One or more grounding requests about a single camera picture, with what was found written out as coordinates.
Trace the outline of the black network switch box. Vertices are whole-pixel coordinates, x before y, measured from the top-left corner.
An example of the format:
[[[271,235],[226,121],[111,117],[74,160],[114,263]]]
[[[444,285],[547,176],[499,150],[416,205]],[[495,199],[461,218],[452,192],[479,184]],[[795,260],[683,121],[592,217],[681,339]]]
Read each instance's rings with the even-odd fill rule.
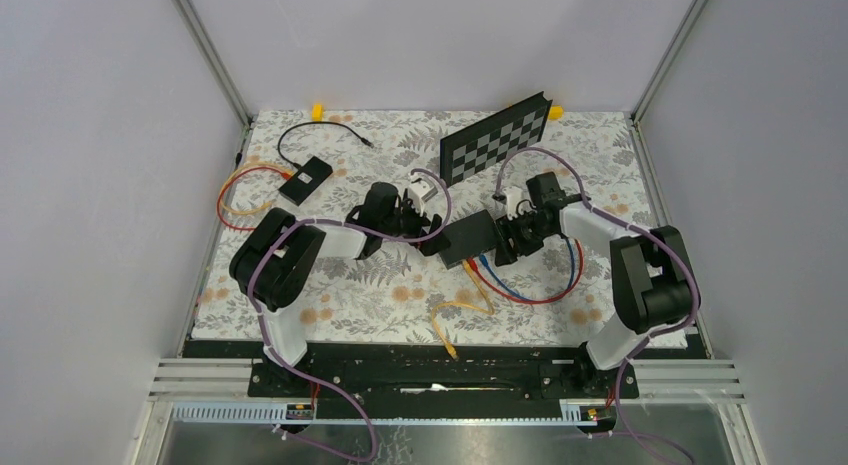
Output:
[[[442,233],[449,245],[439,252],[439,256],[447,270],[460,266],[464,260],[494,250],[498,244],[497,226],[487,210],[450,223]]]

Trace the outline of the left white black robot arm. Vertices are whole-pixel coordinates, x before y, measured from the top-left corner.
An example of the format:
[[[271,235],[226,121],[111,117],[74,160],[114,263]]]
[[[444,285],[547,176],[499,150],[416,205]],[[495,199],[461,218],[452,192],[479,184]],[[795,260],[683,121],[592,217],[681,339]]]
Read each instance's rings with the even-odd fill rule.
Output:
[[[236,251],[229,274],[253,305],[266,357],[275,363],[272,383],[288,396],[309,386],[310,370],[299,362],[307,352],[305,332],[290,306],[323,258],[365,260],[386,241],[406,243],[429,257],[447,249],[446,218],[426,210],[443,189],[421,176],[404,191],[377,182],[344,221],[297,219],[273,208]]]

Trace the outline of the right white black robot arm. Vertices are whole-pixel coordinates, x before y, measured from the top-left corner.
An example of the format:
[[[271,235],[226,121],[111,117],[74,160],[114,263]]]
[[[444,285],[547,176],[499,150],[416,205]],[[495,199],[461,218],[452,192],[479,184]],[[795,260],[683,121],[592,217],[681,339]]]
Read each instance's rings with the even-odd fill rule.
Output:
[[[613,383],[612,369],[657,335],[687,326],[700,293],[680,232],[646,230],[596,207],[583,193],[566,193],[551,173],[524,188],[496,189],[505,214],[497,219],[495,262],[505,266],[540,250],[547,238],[572,238],[610,262],[614,313],[583,346],[586,362],[573,371],[575,387],[597,397]]]

